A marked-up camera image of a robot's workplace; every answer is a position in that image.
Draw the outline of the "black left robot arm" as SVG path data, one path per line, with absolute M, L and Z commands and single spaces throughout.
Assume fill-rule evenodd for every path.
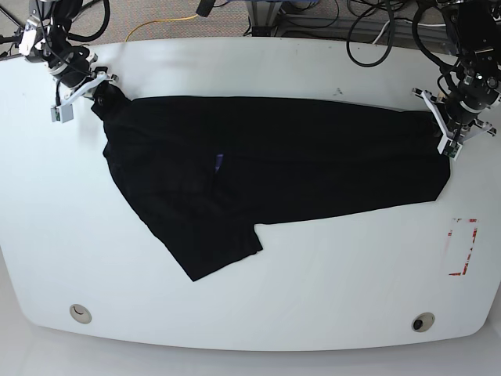
M 500 27 L 495 21 L 499 1 L 418 1 L 411 31 L 418 49 L 435 63 L 449 94 L 439 107 L 447 128 L 454 132 L 471 126 L 483 111 L 500 104 Z M 418 23 L 429 9 L 444 20 L 459 65 L 454 67 L 425 47 Z

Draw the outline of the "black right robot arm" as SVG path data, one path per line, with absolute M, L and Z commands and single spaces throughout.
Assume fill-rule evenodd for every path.
M 17 42 L 20 54 L 29 62 L 45 63 L 56 81 L 55 105 L 51 108 L 54 121 L 72 120 L 73 103 L 81 97 L 101 103 L 96 93 L 117 82 L 117 75 L 107 67 L 93 66 L 98 56 L 85 46 L 108 27 L 110 3 L 103 2 L 103 22 L 89 36 L 70 31 L 84 7 L 82 1 L 30 1 L 30 16 Z

